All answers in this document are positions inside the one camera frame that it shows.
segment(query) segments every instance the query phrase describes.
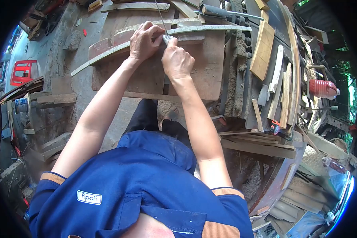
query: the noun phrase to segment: man's right hand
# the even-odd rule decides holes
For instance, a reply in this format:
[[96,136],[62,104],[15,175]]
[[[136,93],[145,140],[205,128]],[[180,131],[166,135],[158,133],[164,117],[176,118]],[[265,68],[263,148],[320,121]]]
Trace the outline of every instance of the man's right hand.
[[176,92],[187,83],[192,83],[190,72],[195,64],[195,59],[183,48],[177,47],[177,38],[172,38],[161,59],[164,72],[168,75]]

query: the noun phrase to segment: blue polo shirt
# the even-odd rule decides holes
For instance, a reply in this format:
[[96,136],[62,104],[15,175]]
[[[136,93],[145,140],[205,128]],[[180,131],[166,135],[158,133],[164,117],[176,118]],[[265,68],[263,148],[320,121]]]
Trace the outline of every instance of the blue polo shirt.
[[159,132],[125,134],[116,149],[89,159],[69,178],[44,172],[30,203],[33,237],[120,237],[139,213],[175,237],[248,237],[243,194],[209,189],[192,174],[193,152]]

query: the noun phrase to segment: shirt logo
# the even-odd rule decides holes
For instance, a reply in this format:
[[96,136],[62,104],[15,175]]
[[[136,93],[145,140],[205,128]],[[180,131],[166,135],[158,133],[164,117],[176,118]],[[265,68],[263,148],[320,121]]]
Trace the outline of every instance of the shirt logo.
[[102,203],[102,195],[88,193],[81,190],[77,191],[77,200],[80,202],[100,205]]

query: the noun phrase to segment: foot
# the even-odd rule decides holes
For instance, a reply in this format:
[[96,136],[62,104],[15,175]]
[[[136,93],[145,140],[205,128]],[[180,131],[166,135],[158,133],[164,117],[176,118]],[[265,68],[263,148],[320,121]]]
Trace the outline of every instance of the foot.
[[172,120],[176,120],[177,116],[179,115],[179,109],[176,107],[174,108],[173,110],[170,110],[168,112],[168,114],[165,115],[165,117],[161,120],[160,122],[160,127],[162,127],[162,122],[165,120],[165,119],[168,119],[170,121]]

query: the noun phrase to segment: red plastic stool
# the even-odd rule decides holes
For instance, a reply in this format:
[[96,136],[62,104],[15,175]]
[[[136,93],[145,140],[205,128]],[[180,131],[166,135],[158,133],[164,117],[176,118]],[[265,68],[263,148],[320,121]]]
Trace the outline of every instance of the red plastic stool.
[[[14,64],[13,73],[10,81],[10,85],[13,86],[21,86],[24,83],[32,80],[31,78],[31,70],[32,63],[37,63],[37,60],[20,60]],[[16,76],[16,71],[23,71],[23,76]]]

